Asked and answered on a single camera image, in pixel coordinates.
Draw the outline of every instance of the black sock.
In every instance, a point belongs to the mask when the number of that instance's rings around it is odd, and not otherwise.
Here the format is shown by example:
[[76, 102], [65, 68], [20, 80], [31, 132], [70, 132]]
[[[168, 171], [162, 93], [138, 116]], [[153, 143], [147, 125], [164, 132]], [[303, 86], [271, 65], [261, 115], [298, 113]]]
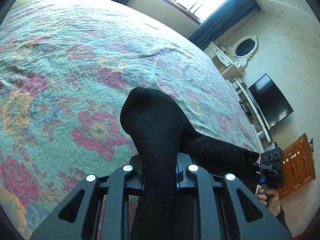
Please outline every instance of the black sock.
[[178, 151], [190, 155], [193, 163], [209, 173], [223, 176], [231, 172], [247, 186], [252, 171], [246, 164], [259, 157], [197, 132], [177, 103], [158, 90], [133, 89], [122, 107], [120, 122], [141, 155], [145, 175], [145, 195], [139, 199], [131, 240], [174, 238]]

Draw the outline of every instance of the television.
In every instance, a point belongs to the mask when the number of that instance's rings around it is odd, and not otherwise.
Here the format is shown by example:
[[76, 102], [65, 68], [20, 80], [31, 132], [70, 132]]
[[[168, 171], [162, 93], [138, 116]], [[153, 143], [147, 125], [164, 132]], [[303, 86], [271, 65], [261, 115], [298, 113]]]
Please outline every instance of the television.
[[269, 129], [293, 112], [288, 100], [267, 74], [250, 86], [249, 91]]

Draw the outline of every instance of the floral bedspread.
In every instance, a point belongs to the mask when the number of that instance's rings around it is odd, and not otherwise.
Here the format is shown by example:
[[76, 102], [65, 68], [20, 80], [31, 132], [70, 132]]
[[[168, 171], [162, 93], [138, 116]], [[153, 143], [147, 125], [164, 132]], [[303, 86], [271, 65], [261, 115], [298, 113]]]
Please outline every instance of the floral bedspread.
[[0, 203], [25, 239], [86, 174], [137, 153], [119, 122], [135, 87], [168, 94], [199, 132], [257, 149], [211, 60], [121, 4], [29, 2], [1, 25], [0, 53]]

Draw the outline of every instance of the hand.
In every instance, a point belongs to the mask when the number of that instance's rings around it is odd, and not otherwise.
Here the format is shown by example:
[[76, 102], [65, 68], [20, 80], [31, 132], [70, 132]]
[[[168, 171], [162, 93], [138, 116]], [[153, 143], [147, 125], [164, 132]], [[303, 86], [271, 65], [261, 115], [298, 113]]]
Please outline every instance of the hand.
[[[279, 205], [279, 192], [276, 191], [274, 188], [267, 189], [267, 195], [272, 196], [271, 205], [270, 205], [270, 212], [275, 216], [280, 213], [280, 205]], [[266, 199], [267, 196], [263, 192], [263, 188], [259, 188], [256, 194], [256, 197], [261, 201], [262, 204], [265, 206], [267, 205]]]

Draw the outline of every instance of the black handle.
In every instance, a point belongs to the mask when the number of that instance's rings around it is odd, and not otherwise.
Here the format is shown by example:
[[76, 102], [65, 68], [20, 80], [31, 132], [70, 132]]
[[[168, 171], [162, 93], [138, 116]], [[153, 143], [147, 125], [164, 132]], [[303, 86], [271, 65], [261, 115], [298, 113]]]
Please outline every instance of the black handle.
[[267, 192], [266, 192], [266, 191], [267, 191], [267, 189], [269, 188], [269, 186], [268, 186], [267, 184], [262, 184], [261, 187], [262, 187], [262, 189], [263, 189], [263, 193], [267, 196], [267, 199], [266, 199], [267, 206], [266, 206], [266, 207], [269, 209], [273, 197], [267, 195]]
[[195, 185], [198, 189], [200, 234], [194, 238], [220, 240], [220, 228], [217, 227], [219, 224], [217, 204], [210, 174], [200, 166], [189, 165], [186, 169], [186, 175], [196, 180]]
[[135, 175], [134, 167], [125, 165], [115, 170], [110, 179], [102, 223], [101, 240], [128, 240], [128, 196], [125, 181]]

